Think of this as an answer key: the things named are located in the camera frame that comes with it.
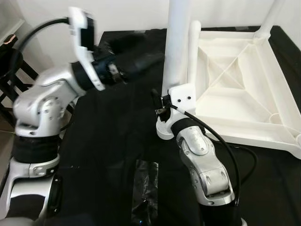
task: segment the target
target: black chair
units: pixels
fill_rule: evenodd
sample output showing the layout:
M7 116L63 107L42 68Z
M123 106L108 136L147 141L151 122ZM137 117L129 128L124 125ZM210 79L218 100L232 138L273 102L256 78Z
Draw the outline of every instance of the black chair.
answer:
M13 96L17 97L18 94L16 91L12 90L9 85L9 66L10 60L14 53L16 53L16 49L13 48L13 45L17 41L17 37L13 34L8 36L4 43L0 46L0 90L3 94L0 96L0 114L2 117L12 126L14 127L16 124L16 119L12 114L12 108L5 107L2 104L2 101L5 97L8 97L11 101L13 101ZM17 67L16 69L22 69L29 77L35 80L38 77L38 73L36 73L24 60L23 55L19 52ZM16 87L24 92L26 91L31 84L24 84L18 77L15 76Z

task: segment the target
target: white plastic frame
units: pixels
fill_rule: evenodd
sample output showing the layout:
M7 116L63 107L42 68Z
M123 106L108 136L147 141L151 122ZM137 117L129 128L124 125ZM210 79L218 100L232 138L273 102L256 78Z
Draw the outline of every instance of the white plastic frame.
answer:
M196 116L226 141L286 150L301 159L301 115L268 42L284 0L274 1L256 32L200 32L200 23L187 19L191 0L184 2L170 0L162 95L195 84ZM170 37L175 34L182 37ZM179 70L186 65L187 71Z

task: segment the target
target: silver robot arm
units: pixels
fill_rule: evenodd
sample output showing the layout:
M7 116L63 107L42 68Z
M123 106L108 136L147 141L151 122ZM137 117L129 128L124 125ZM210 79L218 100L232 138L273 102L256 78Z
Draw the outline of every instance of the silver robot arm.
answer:
M92 78L96 72L91 64L93 58L89 48L94 43L89 41L94 40L89 39L86 43L78 40L89 38L83 37L83 33L86 36L94 34L93 20L78 8L71 8L70 11L69 23L81 74ZM36 218L58 211L56 202L60 196L61 179L55 172L60 159L57 153L60 122L68 104L86 93L77 82L74 72L71 64L46 70L14 102L16 137L7 178L2 181L0 189L0 219L22 217L12 209L22 205L22 199L34 196L39 197L40 205Z
M30 208L24 200L34 198L40 206L30 224L59 211L62 179L56 175L60 160L57 151L60 122L68 104L76 103L89 89L101 91L104 84L134 80L140 72L164 60L163 53L150 53L118 67L113 45L108 50L97 49L92 55L93 19L79 8L71 8L70 12L70 30L79 61L42 72L13 106L16 136L8 173L0 186L0 226L19 222L16 217L27 217ZM128 51L133 40L131 44L127 41L115 40L118 47L124 44Z
M176 137L180 158L190 171L205 224L246 226L236 207L229 175L215 155L212 141L204 135L205 130L201 130L199 123L185 115L185 112L195 115L195 93L191 83L171 87L164 97L153 91L158 121L166 123L165 130L158 128L161 123L157 123L157 130L163 131L159 136L162 139L169 139L168 134Z

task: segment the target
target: black joint cover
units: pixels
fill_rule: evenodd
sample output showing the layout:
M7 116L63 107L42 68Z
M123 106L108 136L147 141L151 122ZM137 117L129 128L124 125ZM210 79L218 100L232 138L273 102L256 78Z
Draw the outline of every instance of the black joint cover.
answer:
M71 63L72 71L76 82L85 91L92 89L94 87L93 83L89 79L85 69L79 61Z
M59 136L19 137L15 136L13 157L21 163L47 162L57 157Z
M205 129L204 127L201 127L200 124L198 124L196 121L194 121L191 118L184 118L180 119L179 121L176 121L172 126L171 126L171 131L173 132L174 136L176 137L179 132L185 128L188 128L190 126L199 126L202 133L205 134Z

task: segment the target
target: white wall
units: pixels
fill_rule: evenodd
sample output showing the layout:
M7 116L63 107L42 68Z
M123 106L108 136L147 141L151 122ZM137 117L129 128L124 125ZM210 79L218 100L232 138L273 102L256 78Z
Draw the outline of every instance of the white wall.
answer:
M97 23L97 41L103 31L146 30L167 25L168 0L10 0L9 9L25 20L19 38L40 23L68 16L68 6L90 12ZM273 0L194 0L193 17L203 27L257 25ZM276 21L301 48L301 1L286 0ZM66 25L42 31L24 52L38 71L75 61Z

